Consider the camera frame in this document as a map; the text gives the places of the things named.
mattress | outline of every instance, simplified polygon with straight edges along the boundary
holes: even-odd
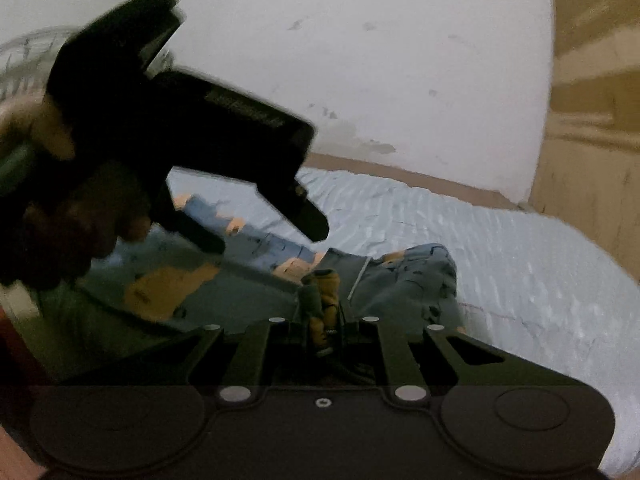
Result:
[[[619,476],[640,463],[640,288],[601,248],[563,222],[472,206],[400,182],[302,169],[298,179],[328,216],[311,244],[252,186],[183,170],[174,196],[198,194],[218,211],[305,244],[379,257],[445,245],[458,266],[467,333],[581,380],[609,399],[616,431],[601,468]]]

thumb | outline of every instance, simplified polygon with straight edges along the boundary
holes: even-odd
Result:
[[[43,91],[16,96],[0,105],[0,156],[27,139],[59,160],[71,160],[76,154],[71,127]]]

brown baseboard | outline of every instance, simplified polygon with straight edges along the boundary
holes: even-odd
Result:
[[[465,186],[464,184],[458,184],[457,182],[443,180],[434,176],[413,173],[412,171],[383,166],[382,164],[374,164],[373,162],[363,162],[361,160],[341,158],[340,156],[311,153],[306,158],[305,166],[308,168],[317,168],[318,170],[346,170],[351,171],[351,173],[392,178],[393,180],[404,182],[408,186],[422,187],[431,192],[440,195],[452,196],[473,205],[494,209],[518,209],[517,205],[511,203],[497,191],[477,189],[475,187]]]

human hand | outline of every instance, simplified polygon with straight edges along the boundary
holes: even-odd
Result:
[[[0,104],[0,159],[26,139],[59,160],[75,156],[71,128],[44,92]],[[149,209],[136,177],[115,161],[105,163],[53,213],[34,203],[28,206],[22,222],[34,247],[29,247],[27,261],[16,263],[15,278],[43,290],[84,275],[92,258],[113,251],[118,236],[144,240],[151,226]]]

bed sheet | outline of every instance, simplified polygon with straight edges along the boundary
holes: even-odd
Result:
[[[619,476],[640,463],[640,288],[601,248],[563,222],[472,206],[401,182],[347,171],[302,169],[298,179],[328,216],[311,244],[247,184],[174,170],[174,196],[197,193],[315,251],[379,257],[424,243],[445,245],[458,267],[467,333],[598,389],[616,413],[601,464]]]

